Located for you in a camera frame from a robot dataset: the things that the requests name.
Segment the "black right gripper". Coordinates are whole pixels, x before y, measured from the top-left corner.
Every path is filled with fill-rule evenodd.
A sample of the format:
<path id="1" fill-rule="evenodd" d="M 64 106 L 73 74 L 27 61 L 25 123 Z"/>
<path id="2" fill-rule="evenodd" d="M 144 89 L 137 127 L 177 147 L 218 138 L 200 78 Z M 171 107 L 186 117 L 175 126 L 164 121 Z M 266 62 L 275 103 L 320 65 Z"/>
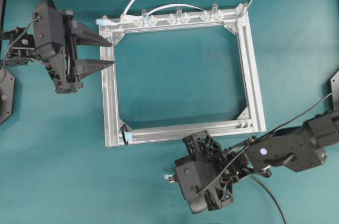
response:
<path id="1" fill-rule="evenodd" d="M 178 182 L 190 207 L 227 207 L 234 202 L 233 184 L 246 174 L 245 151 L 223 150 L 207 130 L 183 138 L 188 155 L 175 161 Z"/>

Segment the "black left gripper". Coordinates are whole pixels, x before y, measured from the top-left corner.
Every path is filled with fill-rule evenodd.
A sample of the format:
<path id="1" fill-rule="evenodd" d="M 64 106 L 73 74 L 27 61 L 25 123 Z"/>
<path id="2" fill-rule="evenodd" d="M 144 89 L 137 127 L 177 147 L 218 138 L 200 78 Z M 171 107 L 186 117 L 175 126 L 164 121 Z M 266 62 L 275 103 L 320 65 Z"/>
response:
<path id="1" fill-rule="evenodd" d="M 58 94 L 83 88 L 81 80 L 114 64 L 110 60 L 78 59 L 77 46 L 112 47 L 84 23 L 58 10 L 53 0 L 40 2 L 35 9 L 34 43 Z"/>

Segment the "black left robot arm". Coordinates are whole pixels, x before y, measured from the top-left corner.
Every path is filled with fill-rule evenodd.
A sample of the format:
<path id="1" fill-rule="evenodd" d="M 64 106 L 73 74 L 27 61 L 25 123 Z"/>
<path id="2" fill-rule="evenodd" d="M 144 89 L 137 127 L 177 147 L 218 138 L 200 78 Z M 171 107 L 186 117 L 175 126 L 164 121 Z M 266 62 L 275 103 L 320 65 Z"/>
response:
<path id="1" fill-rule="evenodd" d="M 42 64 L 58 94 L 76 93 L 83 88 L 82 79 L 114 64 L 109 60 L 80 59 L 78 46 L 111 47 L 112 44 L 85 24 L 74 19 L 72 10 L 59 10 L 52 0 L 39 3 L 28 27 L 1 33 L 9 47 L 1 67 Z"/>

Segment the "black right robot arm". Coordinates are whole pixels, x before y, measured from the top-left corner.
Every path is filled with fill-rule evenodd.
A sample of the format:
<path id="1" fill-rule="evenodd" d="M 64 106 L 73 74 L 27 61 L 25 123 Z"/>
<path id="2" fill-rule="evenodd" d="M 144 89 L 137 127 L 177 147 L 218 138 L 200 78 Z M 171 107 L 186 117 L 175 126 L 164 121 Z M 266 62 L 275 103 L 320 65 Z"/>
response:
<path id="1" fill-rule="evenodd" d="M 233 184 L 254 175 L 269 178 L 271 167 L 302 172 L 323 165 L 325 147 L 338 143 L 338 109 L 318 114 L 299 127 L 281 124 L 260 137 L 222 149 L 207 130 L 182 139 L 188 155 L 175 161 L 174 174 L 193 213 L 233 203 Z"/>

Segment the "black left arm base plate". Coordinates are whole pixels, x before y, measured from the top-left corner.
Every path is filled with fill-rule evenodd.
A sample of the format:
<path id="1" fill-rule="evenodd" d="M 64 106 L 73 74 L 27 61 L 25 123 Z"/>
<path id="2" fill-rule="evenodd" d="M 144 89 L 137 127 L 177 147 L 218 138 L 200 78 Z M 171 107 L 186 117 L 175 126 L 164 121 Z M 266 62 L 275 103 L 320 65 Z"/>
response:
<path id="1" fill-rule="evenodd" d="M 14 89 L 15 77 L 8 70 L 6 70 L 5 78 L 1 82 L 1 124 L 12 115 Z"/>

